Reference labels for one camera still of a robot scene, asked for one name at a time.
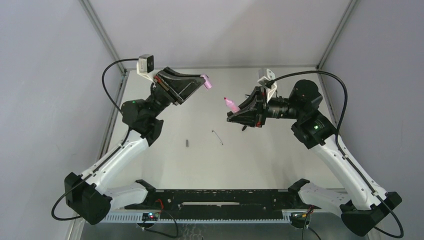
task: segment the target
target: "gray wall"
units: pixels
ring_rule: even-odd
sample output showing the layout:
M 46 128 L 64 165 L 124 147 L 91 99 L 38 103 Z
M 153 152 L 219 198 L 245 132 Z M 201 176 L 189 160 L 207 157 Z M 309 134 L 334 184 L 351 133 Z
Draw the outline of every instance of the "gray wall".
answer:
M 76 0 L 1 1 L 0 55 L 0 239 L 64 239 L 69 222 L 50 210 L 64 177 L 98 156 L 112 59 Z M 120 78 L 111 69 L 112 93 Z
M 367 172 L 403 203 L 406 239 L 422 238 L 424 198 L 424 1 L 361 1 L 324 69 L 349 93 L 342 137 Z M 326 84 L 336 112 L 341 87 Z M 398 234 L 391 216 L 384 228 Z

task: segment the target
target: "black cable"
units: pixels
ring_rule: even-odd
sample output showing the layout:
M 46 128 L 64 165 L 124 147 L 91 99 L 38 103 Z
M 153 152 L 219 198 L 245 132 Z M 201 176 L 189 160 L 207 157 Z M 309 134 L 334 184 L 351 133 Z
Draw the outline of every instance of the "black cable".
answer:
M 109 159 L 111 159 L 111 157 L 113 155 L 115 155 L 121 148 L 122 146 L 125 144 L 125 142 L 128 139 L 128 136 L 130 135 L 130 131 L 131 128 L 128 128 L 128 131 L 126 132 L 126 135 L 121 143 L 121 145 L 115 149 L 115 151 L 113 151 L 103 162 L 101 162 L 94 170 L 93 170 L 93 174 L 95 172 L 97 172 Z M 84 183 L 87 179 L 89 179 L 92 175 L 89 174 L 87 177 L 85 177 L 80 183 L 78 183 L 77 185 L 75 185 L 74 187 L 72 187 L 70 190 L 68 190 L 67 192 L 65 192 L 64 194 L 62 194 L 62 196 L 59 197 L 59 199 L 57 199 L 57 201 L 54 203 L 53 207 L 51 208 L 51 217 L 54 218 L 55 220 L 58 221 L 70 221 L 70 220 L 74 220 L 74 219 L 79 219 L 81 218 L 81 216 L 74 216 L 74 217 L 67 217 L 67 218 L 61 218 L 55 215 L 55 210 L 56 207 L 58 206 L 59 202 L 66 196 L 68 195 L 70 192 L 72 192 L 75 188 L 77 188 L 79 185 L 81 185 L 82 183 Z
M 74 187 L 72 187 L 71 189 L 69 189 L 67 192 L 65 192 L 64 194 L 62 194 L 62 196 L 59 197 L 59 199 L 54 203 L 53 207 L 51 208 L 51 217 L 54 218 L 55 220 L 58 221 L 70 221 L 70 220 L 74 220 L 74 219 L 79 219 L 81 218 L 81 216 L 74 216 L 74 217 L 67 217 L 67 218 L 61 218 L 56 216 L 55 214 L 55 210 L 56 207 L 58 206 L 59 202 L 66 196 L 68 195 L 70 192 L 72 192 L 74 189 L 76 189 L 79 185 L 81 185 L 82 183 L 85 183 L 85 181 L 87 179 L 89 179 L 89 177 L 91 177 L 92 175 L 89 174 L 88 176 L 86 176 L 80 183 L 78 183 L 77 185 L 75 185 Z
M 312 229 L 310 226 L 308 226 L 307 229 L 309 229 L 311 232 L 313 232 L 319 240 L 322 240 L 320 235 L 318 235 L 318 233 L 314 229 Z
M 311 206 L 310 209 L 306 213 L 305 223 L 304 223 L 303 228 L 302 228 L 302 240 L 304 240 L 306 223 L 308 222 L 309 215 L 312 213 L 313 210 L 314 210 L 314 206 Z
M 103 85 L 103 89 L 106 92 L 107 97 L 109 98 L 109 100 L 112 102 L 113 106 L 115 106 L 116 109 L 118 109 L 118 111 L 122 114 L 122 111 L 120 109 L 120 107 L 117 105 L 117 103 L 114 101 L 114 99 L 111 97 L 111 95 L 109 94 L 108 90 L 106 89 L 105 86 L 105 74 L 106 72 L 115 64 L 117 63 L 122 63 L 122 62 L 128 62 L 128 61 L 138 61 L 138 58 L 126 58 L 126 59 L 121 59 L 121 60 L 117 60 L 112 62 L 111 64 L 109 64 L 109 66 L 107 66 L 104 71 L 103 74 L 101 75 L 101 84 Z
M 122 140 L 122 143 L 115 149 L 115 151 L 113 151 L 104 161 L 102 161 L 94 170 L 93 170 L 93 174 L 95 172 L 97 172 L 107 161 L 109 161 L 109 159 L 111 159 L 119 150 L 121 150 L 121 148 L 123 148 L 125 142 L 128 139 L 128 136 L 130 135 L 130 131 L 131 128 L 128 127 L 128 131 L 126 132 L 125 137 Z
M 142 227 L 142 228 L 143 228 L 143 230 L 146 230 L 147 232 L 150 232 L 150 233 L 159 234 L 159 235 L 162 235 L 162 236 L 165 236 L 165 237 L 171 238 L 171 239 L 177 239 L 177 238 L 179 237 L 179 230 L 178 230 L 178 224 L 177 224 L 177 221 L 175 220 L 175 218 L 174 218 L 174 217 L 173 217 L 173 216 L 172 216 L 169 212 L 167 212 L 167 211 L 165 211 L 165 210 L 163 210 L 163 209 L 161 209 L 161 208 L 157 208 L 157 207 L 153 207 L 153 206 L 147 206 L 147 205 L 138 205 L 138 206 L 140 206 L 140 207 L 145 207 L 145 208 L 150 208 L 150 209 L 158 209 L 158 210 L 160 210 L 161 212 L 168 214 L 168 215 L 172 218 L 172 220 L 173 220 L 173 222 L 174 222 L 174 224 L 175 224 L 175 231 L 176 231 L 176 234 L 175 234 L 175 235 L 170 235 L 170 234 L 167 234 L 167 233 L 164 233 L 164 232 L 155 231 L 155 230 L 151 230 L 151 229 L 149 229 L 149 228 L 145 228 L 145 227 L 144 227 L 144 224 L 145 224 L 146 220 L 144 220 L 144 221 L 143 221 L 143 223 L 142 223 L 141 225 L 137 224 L 138 226 Z
M 288 77 L 297 76 L 297 75 L 304 75 L 304 74 L 327 75 L 327 76 L 335 79 L 337 82 L 339 82 L 341 87 L 343 88 L 344 102 L 343 102 L 343 108 L 341 109 L 340 119 L 338 120 L 337 127 L 336 127 L 336 130 L 335 130 L 335 144 L 337 145 L 337 148 L 342 153 L 342 155 L 346 156 L 346 153 L 343 151 L 342 147 L 339 144 L 339 134 L 340 134 L 340 127 L 342 126 L 343 118 L 345 117 L 346 107 L 348 106 L 348 89 L 346 88 L 345 83 L 338 76 L 336 76 L 336 75 L 334 75 L 330 72 L 320 71 L 320 70 L 300 71 L 300 72 L 294 72 L 294 73 L 290 73 L 290 74 L 287 74 L 287 75 L 277 77 L 276 79 L 269 81 L 267 85 L 271 86 L 274 82 L 276 82 L 278 80 L 285 79 L 285 78 L 288 78 Z M 355 164 L 352 162 L 352 160 L 349 157 L 345 157 L 345 159 L 353 167 L 353 169 L 355 169 L 355 171 L 359 174 L 359 176 L 362 178 L 362 180 L 365 182 L 365 184 L 369 187 L 369 189 L 372 191 L 372 193 L 373 194 L 376 193 L 377 191 L 374 189 L 374 187 L 371 185 L 371 183 L 367 180 L 367 178 L 364 176 L 364 174 L 355 166 Z M 396 223 L 399 226 L 400 234 L 399 235 L 393 235 L 393 234 L 390 234 L 388 232 L 381 230 L 378 227 L 374 227 L 374 229 L 376 229 L 377 231 L 379 231 L 379 232 L 381 232 L 381 233 L 383 233 L 383 234 L 385 234 L 389 237 L 392 237 L 392 238 L 396 238 L 396 239 L 403 238 L 404 237 L 404 228 L 402 227 L 401 221 L 399 220 L 398 216 L 396 216 L 396 214 L 392 211 L 392 209 L 390 209 L 390 207 L 383 201 L 383 199 L 379 195 L 376 195 L 376 197 L 388 209 L 390 214 L 393 216 L 394 220 L 396 220 Z

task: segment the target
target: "red wire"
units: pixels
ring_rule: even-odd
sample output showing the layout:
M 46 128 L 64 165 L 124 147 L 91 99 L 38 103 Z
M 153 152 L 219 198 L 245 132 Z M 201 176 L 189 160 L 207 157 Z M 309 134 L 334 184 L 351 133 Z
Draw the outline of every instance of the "red wire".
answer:
M 156 200 L 155 202 L 159 202 L 160 203 L 160 208 L 161 209 L 164 209 L 165 207 L 164 207 L 164 203 L 162 202 L 162 200 L 161 199 L 158 199 L 158 200 Z

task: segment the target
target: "pink cap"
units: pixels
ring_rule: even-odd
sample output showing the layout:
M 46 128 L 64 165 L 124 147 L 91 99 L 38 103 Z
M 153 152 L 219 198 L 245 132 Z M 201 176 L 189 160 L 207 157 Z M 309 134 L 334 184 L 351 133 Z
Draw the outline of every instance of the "pink cap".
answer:
M 209 81 L 209 77 L 206 75 L 206 74 L 202 74 L 202 75 L 200 75 L 200 77 L 202 77 L 202 78 L 204 78 L 204 83 L 203 83 L 203 86 L 206 88 L 206 89 L 211 89 L 212 88 L 212 84 L 211 84 L 211 82 Z

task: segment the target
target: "pink plastic bottle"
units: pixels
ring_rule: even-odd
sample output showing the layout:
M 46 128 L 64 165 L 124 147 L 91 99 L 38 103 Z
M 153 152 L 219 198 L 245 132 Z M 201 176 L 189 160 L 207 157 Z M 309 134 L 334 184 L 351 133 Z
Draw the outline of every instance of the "pink plastic bottle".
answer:
M 240 111 L 239 106 L 237 106 L 237 104 L 235 104 L 233 101 L 231 101 L 230 99 L 228 99 L 226 97 L 224 97 L 224 100 L 225 100 L 225 105 L 231 109 L 231 112 L 233 114 L 235 114 L 238 111 Z

